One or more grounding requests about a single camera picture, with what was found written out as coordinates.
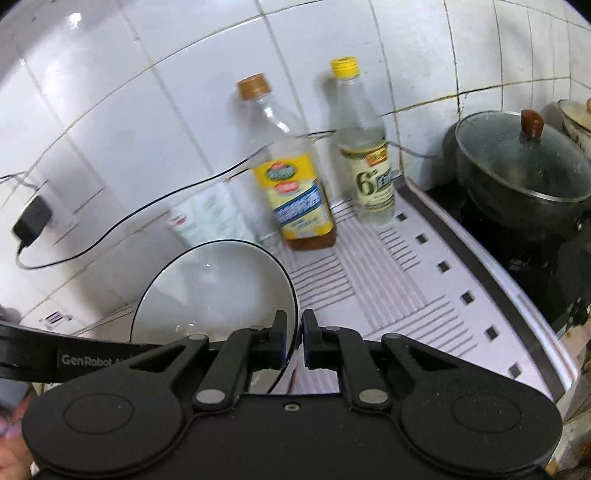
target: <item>bottle label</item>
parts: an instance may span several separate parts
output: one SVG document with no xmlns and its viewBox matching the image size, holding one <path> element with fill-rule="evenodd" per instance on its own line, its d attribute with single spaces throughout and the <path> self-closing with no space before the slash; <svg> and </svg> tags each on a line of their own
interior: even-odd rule
<svg viewBox="0 0 591 480">
<path fill-rule="evenodd" d="M 340 152 L 349 163 L 358 203 L 372 212 L 391 207 L 394 185 L 386 142 L 368 150 L 342 148 Z"/>
<path fill-rule="evenodd" d="M 322 236 L 333 229 L 309 155 L 268 161 L 254 168 L 254 173 L 285 238 Z"/>
</svg>

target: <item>gas stove surface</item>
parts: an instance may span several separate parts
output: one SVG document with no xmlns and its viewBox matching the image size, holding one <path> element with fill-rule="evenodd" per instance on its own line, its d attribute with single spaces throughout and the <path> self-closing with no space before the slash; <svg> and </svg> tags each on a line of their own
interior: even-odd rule
<svg viewBox="0 0 591 480">
<path fill-rule="evenodd" d="M 530 238 L 490 220 L 464 187 L 447 183 L 427 192 L 509 272 L 555 332 L 584 323 L 591 303 L 591 222 L 565 235 Z"/>
</svg>

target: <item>power adapter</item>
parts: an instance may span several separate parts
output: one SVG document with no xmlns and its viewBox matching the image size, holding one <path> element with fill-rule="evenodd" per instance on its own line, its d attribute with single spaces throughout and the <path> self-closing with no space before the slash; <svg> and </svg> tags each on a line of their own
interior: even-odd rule
<svg viewBox="0 0 591 480">
<path fill-rule="evenodd" d="M 30 246 L 51 221 L 51 208 L 49 204 L 37 195 L 27 205 L 17 222 L 12 227 L 14 233 L 21 240 L 21 247 Z"/>
</svg>

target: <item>bottle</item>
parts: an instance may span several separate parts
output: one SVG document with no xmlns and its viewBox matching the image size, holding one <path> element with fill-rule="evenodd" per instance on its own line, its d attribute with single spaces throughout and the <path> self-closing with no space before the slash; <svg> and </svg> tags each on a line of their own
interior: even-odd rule
<svg viewBox="0 0 591 480">
<path fill-rule="evenodd" d="M 249 109 L 254 175 L 266 194 L 283 236 L 293 250 L 332 247 L 335 222 L 301 121 L 272 98 L 262 73 L 241 80 L 238 92 Z"/>
<path fill-rule="evenodd" d="M 394 215 L 392 167 L 382 118 L 369 103 L 355 57 L 330 62 L 337 84 L 337 140 L 352 178 L 362 222 L 387 223 Z"/>
</svg>

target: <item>pot handle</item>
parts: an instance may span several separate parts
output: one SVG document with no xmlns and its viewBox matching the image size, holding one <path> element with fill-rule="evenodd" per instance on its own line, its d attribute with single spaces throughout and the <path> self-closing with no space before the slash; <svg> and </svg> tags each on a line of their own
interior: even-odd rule
<svg viewBox="0 0 591 480">
<path fill-rule="evenodd" d="M 535 110 L 521 111 L 521 131 L 532 138 L 540 138 L 544 129 L 544 117 Z"/>
</svg>

